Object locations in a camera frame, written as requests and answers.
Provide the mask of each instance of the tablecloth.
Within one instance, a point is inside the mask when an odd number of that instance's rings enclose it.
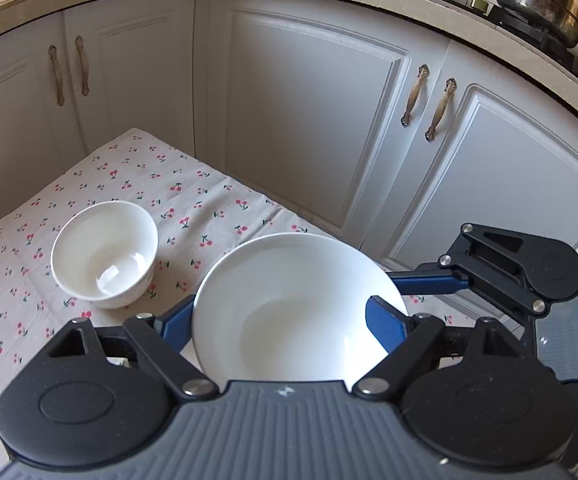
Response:
[[[61,227],[86,206],[105,200],[141,205],[159,231],[153,282],[136,303],[114,311],[70,298],[50,270],[51,247]],[[122,134],[0,220],[0,393],[69,319],[85,316],[96,326],[110,326],[138,312],[161,314],[195,292],[227,251],[254,237],[291,231],[320,232],[147,132],[134,128]],[[426,310],[448,323],[473,323],[429,300]],[[412,312],[421,310],[424,301],[422,296],[405,298]],[[6,460],[0,443],[0,468]]]

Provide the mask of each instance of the cherry pattern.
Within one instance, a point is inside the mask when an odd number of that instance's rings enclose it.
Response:
[[[311,230],[275,202],[195,158],[148,134],[134,133],[99,148],[0,221],[0,393],[69,319],[117,324],[105,311],[68,297],[51,276],[46,250],[65,222],[86,206],[129,200],[159,220],[156,280],[138,300],[151,302],[152,312],[163,312],[197,290],[207,269],[246,240],[243,234],[288,231],[292,223]],[[118,183],[110,185],[111,180]],[[139,312],[137,308],[129,307],[130,312]],[[5,457],[0,444],[0,468]]]
[[[198,244],[199,247],[210,247],[213,245],[213,242],[209,239],[209,235],[202,235],[200,238],[200,243]]]

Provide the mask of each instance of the gas stove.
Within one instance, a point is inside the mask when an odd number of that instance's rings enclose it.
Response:
[[[535,25],[525,16],[498,6],[493,6],[486,19],[511,32],[521,40],[527,41],[531,46],[547,54],[570,72],[573,71],[574,55],[548,28]]]
[[[485,0],[470,0],[469,5],[462,5],[453,0],[442,1],[448,2],[456,7],[461,7],[514,34],[516,37],[526,41],[531,46],[549,56],[565,70],[578,77],[575,63],[576,56],[567,50],[548,28],[537,23],[532,23],[520,13],[504,9],[503,7],[492,6]]]

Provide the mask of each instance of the cabinet panel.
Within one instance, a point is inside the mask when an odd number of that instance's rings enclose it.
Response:
[[[430,102],[450,76],[458,87],[438,135],[424,139],[429,106],[363,250],[411,269],[435,261],[464,222],[558,238],[578,250],[578,120],[467,47],[452,44]]]
[[[194,0],[98,0],[65,11],[89,152],[136,127],[194,153],[193,21]]]
[[[207,145],[198,156],[359,246],[448,40],[331,0],[209,1]],[[431,74],[404,128],[423,62]]]
[[[51,45],[62,72],[62,106]],[[0,36],[0,218],[85,155],[65,52],[60,14]]]

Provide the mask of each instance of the cabinet handle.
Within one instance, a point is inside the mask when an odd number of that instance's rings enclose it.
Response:
[[[425,132],[425,139],[427,139],[427,142],[431,142],[436,138],[436,126],[438,126],[438,123],[443,118],[445,108],[447,108],[447,102],[449,101],[449,96],[454,93],[454,90],[456,90],[456,80],[453,77],[450,77],[447,79],[443,98],[438,103],[434,117],[431,120],[431,126],[429,126],[429,129]]]
[[[88,61],[86,60],[85,42],[82,36],[76,38],[76,48],[80,58],[80,68],[82,69],[82,95],[88,95]]]
[[[55,45],[49,47],[49,57],[53,65],[53,77],[55,78],[55,88],[58,98],[58,106],[64,106],[64,93],[62,93],[62,70],[58,62],[58,49]]]
[[[418,69],[418,78],[416,79],[416,84],[411,89],[409,99],[407,99],[407,107],[405,108],[405,113],[402,115],[402,119],[400,119],[400,124],[402,124],[402,126],[409,126],[411,111],[416,104],[416,99],[418,99],[420,88],[422,88],[422,82],[428,75],[429,67],[427,65],[420,65],[420,68]]]

